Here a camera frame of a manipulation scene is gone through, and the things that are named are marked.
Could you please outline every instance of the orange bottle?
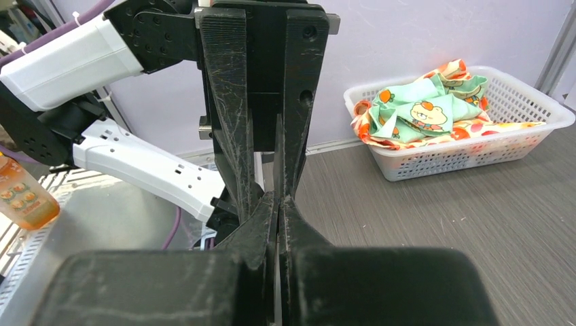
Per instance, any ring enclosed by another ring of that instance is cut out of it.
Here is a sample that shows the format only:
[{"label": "orange bottle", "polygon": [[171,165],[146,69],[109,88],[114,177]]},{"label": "orange bottle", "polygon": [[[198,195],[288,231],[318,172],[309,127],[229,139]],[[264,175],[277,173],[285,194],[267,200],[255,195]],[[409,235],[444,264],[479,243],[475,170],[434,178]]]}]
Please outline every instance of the orange bottle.
[{"label": "orange bottle", "polygon": [[0,213],[26,230],[38,230],[60,213],[60,205],[15,160],[0,153]]}]

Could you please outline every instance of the white perforated tray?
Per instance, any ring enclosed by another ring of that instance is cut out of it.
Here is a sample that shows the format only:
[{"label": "white perforated tray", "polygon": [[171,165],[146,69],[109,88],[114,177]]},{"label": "white perforated tray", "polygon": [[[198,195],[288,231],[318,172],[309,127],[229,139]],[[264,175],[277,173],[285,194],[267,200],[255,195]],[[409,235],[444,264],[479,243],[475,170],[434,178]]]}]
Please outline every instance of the white perforated tray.
[{"label": "white perforated tray", "polygon": [[[474,75],[488,78],[486,97],[490,103],[489,115],[495,122],[544,121],[546,125],[400,151],[370,146],[386,179],[405,180],[518,160],[530,153],[553,130],[574,123],[572,111],[524,82],[490,67],[471,67],[469,70]],[[408,84],[416,78],[393,79],[351,88],[344,93],[346,107],[353,116],[354,105],[358,101],[372,101],[385,87]]]}]

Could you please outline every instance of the white wall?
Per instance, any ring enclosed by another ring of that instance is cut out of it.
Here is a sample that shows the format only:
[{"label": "white wall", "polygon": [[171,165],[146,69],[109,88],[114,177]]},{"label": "white wall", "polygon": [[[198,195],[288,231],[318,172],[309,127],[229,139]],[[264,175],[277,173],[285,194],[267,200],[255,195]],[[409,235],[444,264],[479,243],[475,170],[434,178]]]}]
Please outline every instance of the white wall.
[{"label": "white wall", "polygon": [[[54,0],[64,16],[96,0]],[[331,36],[309,144],[354,137],[342,94],[352,86],[424,73],[453,58],[489,65],[535,84],[572,0],[312,0],[342,17]],[[202,80],[184,62],[111,85],[130,127],[176,154],[211,146],[198,139]]]}]

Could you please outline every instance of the perforated basket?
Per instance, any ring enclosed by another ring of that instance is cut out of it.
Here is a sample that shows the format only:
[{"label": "perforated basket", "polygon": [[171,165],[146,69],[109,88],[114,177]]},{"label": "perforated basket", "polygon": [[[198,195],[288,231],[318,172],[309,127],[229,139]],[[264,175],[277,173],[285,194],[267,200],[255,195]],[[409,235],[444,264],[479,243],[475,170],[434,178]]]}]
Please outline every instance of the perforated basket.
[{"label": "perforated basket", "polygon": [[[386,179],[405,180],[518,160],[530,153],[554,129],[574,123],[572,111],[522,81],[490,67],[471,67],[469,70],[474,75],[489,79],[486,91],[490,103],[488,113],[495,122],[544,121],[546,125],[400,151],[370,146]],[[353,116],[354,105],[358,101],[371,101],[383,88],[408,84],[416,78],[351,88],[344,93],[346,108]]]}]

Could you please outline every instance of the plastic basket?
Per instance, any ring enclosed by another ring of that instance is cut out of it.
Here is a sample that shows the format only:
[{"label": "plastic basket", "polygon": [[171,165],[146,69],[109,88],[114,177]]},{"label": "plastic basket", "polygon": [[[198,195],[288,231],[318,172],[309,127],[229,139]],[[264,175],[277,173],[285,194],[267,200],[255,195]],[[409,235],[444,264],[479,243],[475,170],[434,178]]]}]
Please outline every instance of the plastic basket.
[{"label": "plastic basket", "polygon": [[[544,121],[546,125],[399,151],[370,146],[386,179],[406,180],[518,160],[530,153],[554,129],[574,123],[572,111],[522,81],[490,67],[470,67],[469,70],[489,79],[485,94],[490,103],[488,114],[495,122]],[[383,88],[408,84],[417,77],[351,88],[344,93],[346,107],[353,116],[354,105],[358,101],[371,101]]]}]

